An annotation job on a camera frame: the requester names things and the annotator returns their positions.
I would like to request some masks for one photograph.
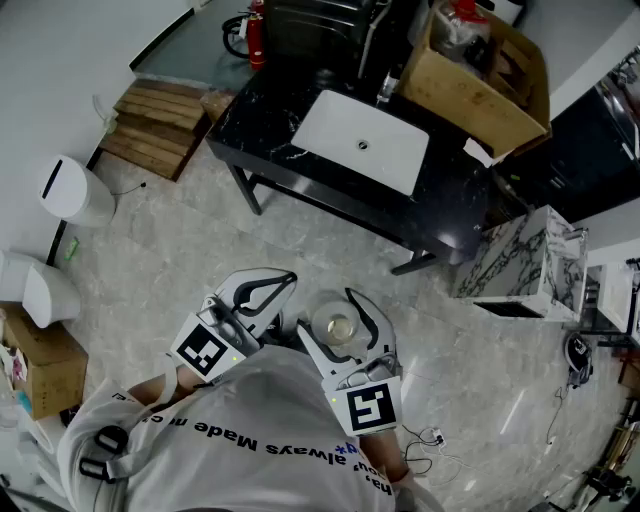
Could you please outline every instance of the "marble tile floor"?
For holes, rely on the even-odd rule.
[[[111,225],[68,226],[57,265],[78,287],[80,317],[66,327],[89,353],[86,393],[105,376],[128,387],[154,375],[188,312],[230,272],[256,266],[299,277],[286,315],[304,314],[305,298],[350,286],[389,315],[405,368],[404,424],[438,427],[444,454],[420,479],[449,512],[520,512],[553,493],[568,504],[582,471],[599,457],[626,389],[619,364],[595,350],[592,381],[571,391],[546,444],[566,382],[559,324],[504,320],[450,299],[445,267],[394,277],[409,253],[357,226],[288,196],[258,189],[266,206],[253,215],[224,164],[202,145],[178,183],[103,154],[97,175],[118,196]],[[80,245],[62,254],[72,237]],[[410,436],[399,432],[403,446]],[[411,458],[424,456],[413,446]],[[426,462],[412,463],[415,471]]]

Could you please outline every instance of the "white sink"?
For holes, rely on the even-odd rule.
[[[322,91],[291,143],[410,196],[429,136],[386,112]]]

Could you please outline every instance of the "wooden pallet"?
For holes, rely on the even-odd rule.
[[[176,181],[211,128],[200,98],[205,91],[136,80],[115,105],[118,126],[100,147]]]

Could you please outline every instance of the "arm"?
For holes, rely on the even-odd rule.
[[[174,404],[186,398],[195,391],[195,386],[204,384],[204,381],[200,379],[200,377],[184,365],[176,368],[176,371],[178,373],[178,385],[169,404]],[[142,405],[149,405],[160,397],[163,389],[164,375],[159,375],[153,379],[136,384],[129,390],[129,393]]]
[[[374,468],[383,468],[389,482],[402,480],[409,472],[398,438],[393,430],[386,430],[360,439],[360,449]]]

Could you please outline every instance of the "white wall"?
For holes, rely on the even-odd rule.
[[[551,118],[587,92],[640,43],[633,0],[529,0],[519,29],[547,64]]]
[[[0,8],[0,249],[45,259],[58,220],[38,172],[63,153],[86,163],[102,137],[92,106],[115,103],[129,62],[186,0],[8,0]]]
[[[588,266],[640,258],[640,199],[576,224],[589,229]]]

